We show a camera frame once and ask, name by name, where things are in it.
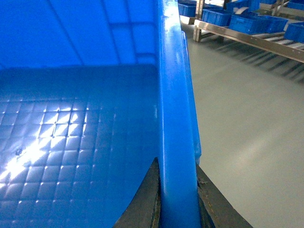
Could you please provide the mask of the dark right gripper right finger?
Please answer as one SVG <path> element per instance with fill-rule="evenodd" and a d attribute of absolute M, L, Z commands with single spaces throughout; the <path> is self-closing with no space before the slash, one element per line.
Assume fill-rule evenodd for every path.
<path fill-rule="evenodd" d="M 251 228 L 198 165 L 196 172 L 201 227 Z"/>

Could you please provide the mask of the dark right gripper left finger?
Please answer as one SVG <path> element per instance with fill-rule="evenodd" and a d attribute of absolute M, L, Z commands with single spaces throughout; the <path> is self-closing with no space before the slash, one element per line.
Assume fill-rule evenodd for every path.
<path fill-rule="evenodd" d="M 115 228 L 159 228 L 161 215 L 160 168 L 154 158 L 132 201 Z"/>

